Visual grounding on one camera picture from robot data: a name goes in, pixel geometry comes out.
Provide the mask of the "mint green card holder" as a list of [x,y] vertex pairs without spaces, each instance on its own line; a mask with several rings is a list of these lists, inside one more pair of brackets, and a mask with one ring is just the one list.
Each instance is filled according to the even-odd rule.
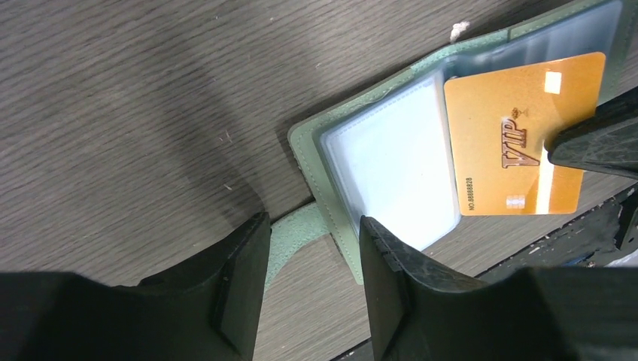
[[574,1],[449,45],[293,126],[288,141],[314,202],[275,223],[266,283],[300,248],[331,235],[357,283],[363,215],[423,250],[460,220],[443,84],[452,77],[599,51],[610,99],[637,22],[635,1]]

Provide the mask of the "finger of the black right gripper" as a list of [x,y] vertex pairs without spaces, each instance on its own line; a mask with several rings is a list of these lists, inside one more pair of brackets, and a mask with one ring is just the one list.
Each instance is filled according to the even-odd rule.
[[637,179],[637,88],[597,106],[546,147],[554,165]]

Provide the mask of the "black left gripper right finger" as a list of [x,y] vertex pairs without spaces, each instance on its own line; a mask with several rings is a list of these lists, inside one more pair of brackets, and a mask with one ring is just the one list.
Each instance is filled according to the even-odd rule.
[[522,268],[493,284],[360,220],[376,360],[635,360],[637,270]]

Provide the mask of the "gold credit card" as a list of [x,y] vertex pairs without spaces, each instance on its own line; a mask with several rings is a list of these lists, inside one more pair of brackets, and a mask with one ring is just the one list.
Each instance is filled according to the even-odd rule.
[[548,146],[594,114],[605,63],[594,52],[445,83],[462,215],[576,211],[583,173],[550,163]]

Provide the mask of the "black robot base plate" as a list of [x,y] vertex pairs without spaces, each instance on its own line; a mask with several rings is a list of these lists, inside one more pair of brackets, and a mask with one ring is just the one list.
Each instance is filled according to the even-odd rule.
[[561,228],[478,274],[504,279],[525,266],[637,266],[637,185],[617,193]]

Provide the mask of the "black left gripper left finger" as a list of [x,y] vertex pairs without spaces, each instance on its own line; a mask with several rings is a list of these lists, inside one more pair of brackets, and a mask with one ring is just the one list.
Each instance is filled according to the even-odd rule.
[[250,360],[269,262],[260,212],[134,287],[72,272],[1,275],[3,360]]

